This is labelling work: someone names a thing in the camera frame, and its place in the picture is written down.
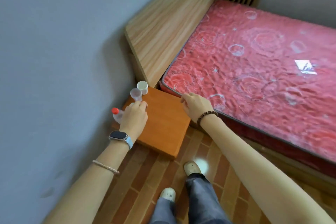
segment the red bottle cap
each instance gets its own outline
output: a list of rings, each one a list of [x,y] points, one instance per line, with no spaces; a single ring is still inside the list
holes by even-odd
[[[111,111],[112,111],[113,114],[118,114],[119,113],[119,109],[116,108],[116,107],[112,108]]]

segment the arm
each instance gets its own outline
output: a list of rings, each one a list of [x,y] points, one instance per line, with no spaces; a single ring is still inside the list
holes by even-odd
[[[183,95],[181,102],[193,121],[204,112],[213,110],[207,99],[193,93]],[[200,125],[226,156],[271,223],[334,224],[304,190],[233,133],[216,115],[205,116]]]
[[[125,109],[120,131],[128,134],[133,142],[142,133],[148,119],[146,107],[146,102],[137,101]],[[128,150],[125,142],[111,141],[97,161],[118,169]],[[113,176],[111,171],[91,164],[50,212],[44,223],[91,224]]]

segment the watch face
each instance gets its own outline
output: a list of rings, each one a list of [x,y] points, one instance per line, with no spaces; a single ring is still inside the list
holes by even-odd
[[[124,139],[127,136],[125,132],[120,132],[120,131],[113,131],[110,134],[110,137],[112,138],[117,138],[117,139]]]

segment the white cup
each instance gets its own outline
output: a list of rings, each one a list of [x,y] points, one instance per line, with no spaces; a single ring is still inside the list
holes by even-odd
[[[146,95],[148,93],[148,84],[145,81],[140,81],[138,82],[138,84],[136,85],[136,87],[141,90],[143,95]]]
[[[131,90],[131,97],[135,100],[135,101],[142,101],[142,93],[141,90],[134,88]]]

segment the plastic bottle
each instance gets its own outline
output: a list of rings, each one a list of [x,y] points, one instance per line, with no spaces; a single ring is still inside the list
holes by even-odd
[[[113,113],[113,118],[116,122],[118,122],[120,124],[121,122],[121,118],[123,117],[124,111],[123,110],[119,110],[118,108],[112,108],[112,113]]]

